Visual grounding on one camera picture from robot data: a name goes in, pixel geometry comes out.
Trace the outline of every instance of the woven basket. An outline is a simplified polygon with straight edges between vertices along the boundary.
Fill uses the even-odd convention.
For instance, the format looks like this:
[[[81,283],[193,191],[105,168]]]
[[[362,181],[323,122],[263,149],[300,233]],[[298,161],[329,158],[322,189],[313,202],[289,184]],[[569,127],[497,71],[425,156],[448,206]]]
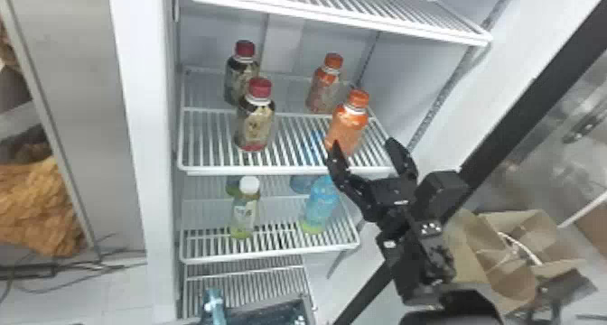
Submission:
[[[35,160],[46,153],[45,147],[26,145],[21,156]],[[70,256],[81,249],[82,229],[54,157],[0,165],[0,242],[48,256]]]

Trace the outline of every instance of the wire shelf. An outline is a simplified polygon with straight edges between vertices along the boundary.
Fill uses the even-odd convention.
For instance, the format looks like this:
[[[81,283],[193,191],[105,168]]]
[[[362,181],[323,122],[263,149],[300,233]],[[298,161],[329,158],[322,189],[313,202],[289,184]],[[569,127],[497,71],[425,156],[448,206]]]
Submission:
[[[257,176],[262,197],[293,197],[301,195],[291,190],[288,175]],[[183,200],[232,199],[226,192],[226,176],[187,176],[183,185]]]
[[[220,73],[189,68],[182,77],[182,108],[177,164],[189,175],[287,175],[326,174],[327,153],[322,139],[330,115],[278,112],[275,135],[261,152],[242,152],[232,142],[236,112],[222,105]],[[304,102],[310,79],[273,74],[276,105]],[[383,144],[388,135],[375,117],[363,133],[360,148],[348,162],[358,174],[394,171]]]
[[[327,228],[318,235],[304,233],[298,218],[306,196],[262,198],[251,237],[229,233],[232,200],[185,200],[179,254],[187,265],[226,262],[280,255],[342,251],[360,244],[359,234],[343,205],[333,211]]]
[[[491,35],[438,0],[192,0],[194,2],[301,17],[484,46]]]
[[[217,273],[197,275],[193,272],[207,266],[212,266],[211,269]],[[310,290],[299,255],[228,264],[186,266],[182,297],[184,318],[199,316],[204,291],[208,288],[221,290],[227,308],[291,293],[309,294]]]

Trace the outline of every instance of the plastic bottle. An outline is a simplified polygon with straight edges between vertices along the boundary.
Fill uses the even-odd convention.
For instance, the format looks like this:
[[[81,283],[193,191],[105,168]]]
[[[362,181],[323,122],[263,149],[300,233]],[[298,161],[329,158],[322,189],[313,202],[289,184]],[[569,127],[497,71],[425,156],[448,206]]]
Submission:
[[[239,40],[234,48],[234,55],[226,63],[223,98],[235,106],[238,100],[247,93],[248,82],[259,74],[259,63],[254,59],[255,44]]]
[[[335,107],[329,131],[324,138],[327,151],[332,149],[335,140],[340,143],[341,151],[346,156],[356,151],[362,131],[369,121],[368,105],[369,94],[362,89],[353,89],[348,101]]]
[[[336,52],[324,57],[324,64],[313,75],[305,105],[314,113],[331,113],[341,89],[343,58]]]
[[[237,197],[240,194],[240,179],[242,175],[230,175],[226,178],[226,193],[232,197]]]
[[[340,202],[340,196],[329,175],[318,178],[312,186],[310,199],[300,217],[299,225],[303,232],[322,233],[333,210]]]
[[[259,212],[259,179],[244,176],[240,179],[240,194],[232,204],[232,223],[229,233],[237,239],[251,236]]]
[[[248,93],[238,102],[234,144],[243,151],[261,151],[270,142],[275,112],[271,92],[269,79],[252,78]]]
[[[312,140],[310,140],[313,144],[320,144],[322,141],[322,133],[320,130],[312,131]],[[310,147],[304,147],[305,151],[303,152],[303,157],[306,162],[312,162],[313,160],[313,150]],[[292,175],[289,180],[289,186],[291,186],[291,190],[298,194],[310,194],[310,189],[314,182],[320,178],[321,175]]]

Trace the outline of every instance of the red bottle cap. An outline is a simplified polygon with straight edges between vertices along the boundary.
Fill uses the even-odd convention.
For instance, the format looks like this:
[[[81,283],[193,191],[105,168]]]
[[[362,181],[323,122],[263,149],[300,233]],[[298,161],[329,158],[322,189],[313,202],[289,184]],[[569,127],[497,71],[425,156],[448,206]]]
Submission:
[[[369,105],[369,93],[362,89],[353,89],[348,95],[348,102],[358,108],[366,108]]]
[[[329,52],[324,57],[324,65],[333,68],[334,70],[340,69],[342,64],[343,58],[340,54],[336,52]]]
[[[234,52],[238,56],[250,58],[255,55],[255,44],[249,40],[238,40]]]
[[[266,78],[252,78],[248,82],[248,93],[255,98],[270,98],[272,82]]]

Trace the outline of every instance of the black metal bar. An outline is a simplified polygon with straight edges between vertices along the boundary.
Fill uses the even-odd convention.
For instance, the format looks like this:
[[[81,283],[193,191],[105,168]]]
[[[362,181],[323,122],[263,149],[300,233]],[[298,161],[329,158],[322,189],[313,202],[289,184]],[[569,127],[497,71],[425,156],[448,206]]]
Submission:
[[[476,151],[466,159],[460,175],[471,189],[453,209],[445,213],[443,220],[450,218],[461,207],[567,90],[601,56],[607,48],[607,29],[605,27],[607,27],[607,0],[601,0],[515,106],[500,120],[497,127]],[[334,324],[351,324],[388,286],[390,281],[390,272],[384,263],[350,301]]]
[[[367,306],[373,302],[375,297],[384,291],[390,281],[392,281],[392,275],[390,274],[388,265],[384,262],[371,276],[371,279],[362,286],[362,289],[350,301],[346,309],[343,310],[340,317],[333,324],[351,325],[365,311]]]

